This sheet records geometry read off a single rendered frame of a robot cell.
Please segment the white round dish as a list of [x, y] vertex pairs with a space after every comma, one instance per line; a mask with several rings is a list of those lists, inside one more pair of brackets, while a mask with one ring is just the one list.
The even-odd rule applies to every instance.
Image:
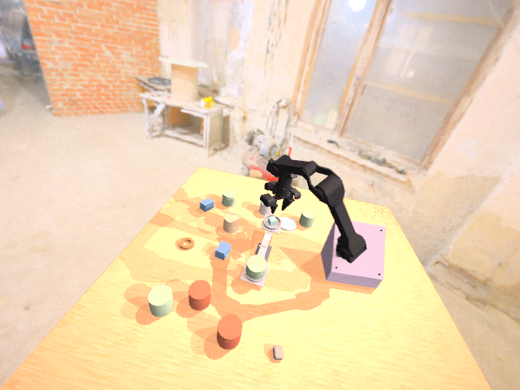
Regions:
[[283, 219], [281, 228], [286, 231], [292, 231], [297, 227], [297, 224], [293, 219], [288, 217], [281, 217], [280, 219]]

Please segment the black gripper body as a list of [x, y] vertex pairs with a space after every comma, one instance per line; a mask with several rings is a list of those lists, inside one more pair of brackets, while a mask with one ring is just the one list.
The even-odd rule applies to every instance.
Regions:
[[267, 194], [261, 195], [261, 197], [260, 197], [260, 201], [266, 207], [273, 206], [274, 204], [276, 204], [276, 202], [278, 200], [281, 200], [281, 199], [287, 198], [290, 200], [290, 199], [293, 199], [293, 196], [295, 196], [294, 198], [296, 200], [301, 198], [301, 193], [297, 189], [293, 188], [291, 185], [283, 186], [283, 185], [279, 184], [278, 182], [275, 182], [275, 184], [277, 185], [277, 187], [276, 187], [274, 196], [271, 196], [269, 193], [267, 193]]

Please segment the orange cylinder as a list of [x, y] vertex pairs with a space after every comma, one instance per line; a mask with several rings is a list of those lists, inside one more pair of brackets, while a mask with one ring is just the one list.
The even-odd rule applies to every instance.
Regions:
[[203, 280], [195, 280], [189, 287], [189, 305], [193, 310], [205, 310], [210, 304], [210, 284]]
[[233, 314], [223, 316], [218, 322], [217, 341], [222, 349], [234, 349], [241, 338], [242, 323]]

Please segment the orange ring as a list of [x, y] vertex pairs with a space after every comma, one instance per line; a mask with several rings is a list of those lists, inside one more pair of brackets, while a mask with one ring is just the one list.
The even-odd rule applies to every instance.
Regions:
[[[182, 245], [184, 242], [190, 242], [191, 244], [190, 245]], [[180, 240], [180, 243], [179, 243], [179, 247], [182, 249], [182, 250], [190, 250], [192, 247], [194, 246], [194, 241], [192, 238], [183, 238]]]

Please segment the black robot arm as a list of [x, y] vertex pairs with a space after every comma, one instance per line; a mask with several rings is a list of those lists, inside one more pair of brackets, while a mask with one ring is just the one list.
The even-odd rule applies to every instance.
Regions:
[[[284, 154], [276, 161], [272, 158], [268, 161], [266, 169], [283, 186], [291, 185], [297, 175], [307, 180], [309, 190], [323, 203], [327, 204], [331, 215], [336, 222], [341, 236], [337, 238], [336, 256], [352, 263], [366, 249], [365, 239], [357, 234], [350, 220], [349, 212], [344, 203], [345, 186], [343, 180], [330, 168], [319, 166], [315, 161], [293, 160]], [[311, 184], [310, 177], [318, 172], [328, 176], [315, 187]]]

